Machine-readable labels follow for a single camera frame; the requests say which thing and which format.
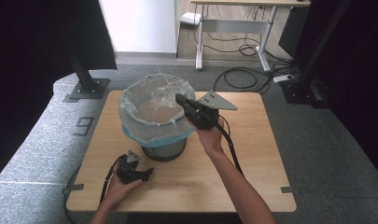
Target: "gray floor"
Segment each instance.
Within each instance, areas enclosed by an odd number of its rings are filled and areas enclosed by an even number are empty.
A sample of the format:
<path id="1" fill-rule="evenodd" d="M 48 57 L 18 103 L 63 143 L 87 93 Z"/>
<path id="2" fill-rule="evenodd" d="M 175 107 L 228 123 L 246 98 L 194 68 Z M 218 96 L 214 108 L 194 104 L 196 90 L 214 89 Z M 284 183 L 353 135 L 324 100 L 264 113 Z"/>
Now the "gray floor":
<path id="1" fill-rule="evenodd" d="M 211 90 L 216 77 L 227 70 L 205 63 L 202 72 L 190 61 L 163 65 L 162 60 L 122 60 L 118 71 L 92 71 L 108 77 L 107 92 L 123 90 L 141 77 L 165 73 L 187 79 L 196 91 Z M 237 84 L 252 77 L 234 75 Z M 75 75 L 57 81 L 48 108 L 30 135 L 0 174 L 0 223 L 68 223 L 62 191 L 81 164 L 107 98 L 64 103 L 77 83 Z M 217 91 L 235 91 L 220 84 Z M 281 89 L 272 84 L 262 98 L 276 143 L 295 191 L 297 210 L 275 214 L 279 223 L 378 223 L 378 173 L 360 146 L 328 109 L 288 105 Z M 94 119 L 85 136 L 77 127 L 82 117 Z M 69 213 L 76 223 L 86 223 L 92 213 Z M 109 223 L 124 223 L 115 214 Z"/>

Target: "black stand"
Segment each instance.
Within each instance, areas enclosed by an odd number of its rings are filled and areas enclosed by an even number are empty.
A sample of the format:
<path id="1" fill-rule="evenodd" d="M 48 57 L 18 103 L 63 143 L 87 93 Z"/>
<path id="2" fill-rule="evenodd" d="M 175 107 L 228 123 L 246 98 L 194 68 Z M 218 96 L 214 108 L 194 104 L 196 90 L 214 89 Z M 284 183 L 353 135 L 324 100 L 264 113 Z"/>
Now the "black stand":
<path id="1" fill-rule="evenodd" d="M 326 87 L 322 83 L 313 82 L 316 75 L 316 65 L 323 48 L 328 43 L 335 27 L 348 8 L 350 0 L 339 3 L 325 33 L 322 34 L 303 73 L 297 83 L 281 83 L 282 91 L 288 104 L 312 105 L 315 108 L 326 108 Z"/>
<path id="2" fill-rule="evenodd" d="M 78 76 L 78 84 L 76 84 L 75 89 L 70 95 L 66 95 L 63 101 L 66 103 L 76 103 L 80 99 L 100 100 L 104 95 L 109 79 L 92 78 L 89 70 L 81 64 L 68 38 L 66 38 L 66 42 L 70 62 Z"/>

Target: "desk leg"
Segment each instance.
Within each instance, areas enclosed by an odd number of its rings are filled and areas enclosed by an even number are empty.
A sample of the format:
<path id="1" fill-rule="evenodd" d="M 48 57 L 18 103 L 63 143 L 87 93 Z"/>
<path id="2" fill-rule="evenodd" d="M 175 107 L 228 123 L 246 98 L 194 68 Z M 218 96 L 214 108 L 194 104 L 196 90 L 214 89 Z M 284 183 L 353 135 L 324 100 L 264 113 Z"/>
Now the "desk leg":
<path id="1" fill-rule="evenodd" d="M 264 49 L 265 49 L 265 45 L 267 44 L 268 37 L 270 36 L 271 28 L 273 27 L 273 19 L 275 18 L 276 9 L 277 7 L 273 7 L 270 18 L 268 19 L 267 26 L 265 28 L 264 37 L 262 38 L 262 41 L 260 43 L 260 47 L 256 47 L 261 64 L 265 72 L 271 71 L 270 66 L 268 65 L 267 59 L 265 57 Z"/>
<path id="2" fill-rule="evenodd" d="M 198 31 L 197 57 L 195 60 L 195 69 L 203 70 L 203 5 L 200 17 L 200 27 Z"/>

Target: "person's right hand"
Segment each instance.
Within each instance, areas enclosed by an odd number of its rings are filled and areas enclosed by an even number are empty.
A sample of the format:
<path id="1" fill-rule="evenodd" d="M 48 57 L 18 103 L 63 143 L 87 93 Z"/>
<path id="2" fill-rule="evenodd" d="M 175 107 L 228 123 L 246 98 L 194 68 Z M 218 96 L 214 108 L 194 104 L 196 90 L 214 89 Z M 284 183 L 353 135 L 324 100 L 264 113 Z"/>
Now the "person's right hand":
<path id="1" fill-rule="evenodd" d="M 218 119 L 218 123 L 221 127 L 224 127 L 223 119 Z M 216 127 L 213 127 L 211 130 L 198 130 L 195 126 L 194 128 L 197 131 L 197 134 L 200 136 L 200 141 L 203 144 L 205 153 L 208 156 L 212 156 L 214 153 L 223 152 L 223 148 L 221 147 L 220 143 L 222 134 Z"/>

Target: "finger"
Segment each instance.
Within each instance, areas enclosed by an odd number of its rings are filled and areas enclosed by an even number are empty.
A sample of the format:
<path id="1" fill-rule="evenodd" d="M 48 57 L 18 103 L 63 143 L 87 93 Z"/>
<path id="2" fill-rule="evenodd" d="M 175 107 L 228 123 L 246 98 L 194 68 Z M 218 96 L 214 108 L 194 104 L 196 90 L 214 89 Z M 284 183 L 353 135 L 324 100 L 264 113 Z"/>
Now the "finger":
<path id="1" fill-rule="evenodd" d="M 222 128 L 224 128 L 224 119 L 222 119 L 222 118 L 218 118 L 218 124 L 219 124 Z"/>
<path id="2" fill-rule="evenodd" d="M 119 162 L 116 163 L 116 165 L 113 168 L 113 173 L 115 173 L 119 168 Z"/>
<path id="3" fill-rule="evenodd" d="M 137 179 L 127 185 L 129 189 L 134 189 L 143 183 L 142 179 Z"/>

